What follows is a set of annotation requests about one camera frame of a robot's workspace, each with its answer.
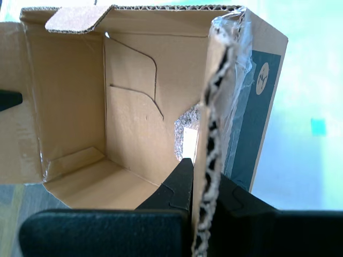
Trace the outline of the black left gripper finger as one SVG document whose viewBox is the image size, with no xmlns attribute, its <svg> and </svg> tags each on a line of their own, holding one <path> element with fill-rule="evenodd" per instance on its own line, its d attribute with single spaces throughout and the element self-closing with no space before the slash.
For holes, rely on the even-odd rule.
<svg viewBox="0 0 343 257">
<path fill-rule="evenodd" d="M 0 111 L 4 111 L 20 105 L 23 102 L 23 95 L 20 92 L 1 89 L 0 92 Z"/>
</svg>

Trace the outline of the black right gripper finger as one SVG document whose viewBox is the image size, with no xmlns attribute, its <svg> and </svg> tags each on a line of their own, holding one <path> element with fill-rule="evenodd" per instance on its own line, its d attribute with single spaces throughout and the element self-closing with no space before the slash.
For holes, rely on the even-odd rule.
<svg viewBox="0 0 343 257">
<path fill-rule="evenodd" d="M 193 163 L 184 158 L 134 210 L 48 209 L 19 229 L 23 256 L 190 256 Z"/>
<path fill-rule="evenodd" d="M 342 256 L 342 212 L 281 210 L 221 176 L 212 256 Z"/>
</svg>

